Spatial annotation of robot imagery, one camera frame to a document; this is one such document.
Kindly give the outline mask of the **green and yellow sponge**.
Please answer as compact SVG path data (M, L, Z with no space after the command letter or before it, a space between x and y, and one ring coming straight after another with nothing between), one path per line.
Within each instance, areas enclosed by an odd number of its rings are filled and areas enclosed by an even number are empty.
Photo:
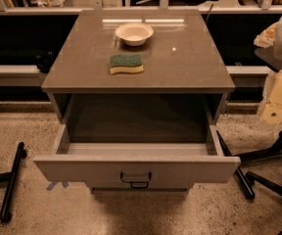
M110 57L110 73L139 73L144 70L139 54L117 54Z

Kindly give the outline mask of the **grey drawer cabinet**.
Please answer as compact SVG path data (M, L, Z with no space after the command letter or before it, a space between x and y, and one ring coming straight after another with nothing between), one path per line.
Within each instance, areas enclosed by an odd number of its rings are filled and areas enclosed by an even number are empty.
M196 11L82 12L42 88L60 121L35 163L90 190L224 183L216 122L234 84Z

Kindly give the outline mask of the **open top drawer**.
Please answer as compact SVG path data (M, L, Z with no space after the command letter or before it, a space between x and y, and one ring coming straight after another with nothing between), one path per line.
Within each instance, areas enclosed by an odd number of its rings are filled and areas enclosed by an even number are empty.
M240 163L223 154L204 96L189 94L75 95L52 153L34 161L50 181L140 191L225 183ZM122 172L152 180L131 189Z

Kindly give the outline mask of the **white bowl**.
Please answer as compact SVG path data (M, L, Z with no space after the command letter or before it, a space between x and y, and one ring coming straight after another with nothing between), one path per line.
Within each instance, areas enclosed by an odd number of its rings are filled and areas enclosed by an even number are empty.
M125 23L116 29L116 36L128 46L141 46L153 34L153 28L144 23Z

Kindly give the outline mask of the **blue tape on floor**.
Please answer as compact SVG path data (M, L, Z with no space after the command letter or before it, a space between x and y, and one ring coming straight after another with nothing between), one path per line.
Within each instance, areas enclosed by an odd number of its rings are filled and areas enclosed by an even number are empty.
M57 181L52 181L47 187L46 187L46 190L47 191L51 191L53 190L57 185L58 185L59 182ZM66 182L66 181L62 181L62 186L63 188L68 188L69 187L69 183Z

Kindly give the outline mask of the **black clamp on ledge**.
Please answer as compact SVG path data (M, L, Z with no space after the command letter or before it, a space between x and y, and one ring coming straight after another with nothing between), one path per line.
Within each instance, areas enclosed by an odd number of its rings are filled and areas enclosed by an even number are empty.
M37 55L35 60L37 68L43 73L48 73L53 65L53 53L48 52L44 57Z

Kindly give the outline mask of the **dark round side table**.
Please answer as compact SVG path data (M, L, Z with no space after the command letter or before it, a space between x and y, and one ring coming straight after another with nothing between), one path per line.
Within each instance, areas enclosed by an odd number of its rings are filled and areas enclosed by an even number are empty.
M273 47L257 48L255 54L263 60L272 71L279 72L282 70L282 62L275 58Z

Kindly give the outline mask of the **black stand leg left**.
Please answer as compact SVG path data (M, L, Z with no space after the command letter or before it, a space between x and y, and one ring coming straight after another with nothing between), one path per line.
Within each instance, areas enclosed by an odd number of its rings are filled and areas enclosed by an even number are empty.
M18 148L13 161L12 169L8 172L0 173L0 184L4 183L6 190L0 210L0 222L7 223L11 220L11 204L13 193L20 170L21 160L26 158L24 142L18 144Z

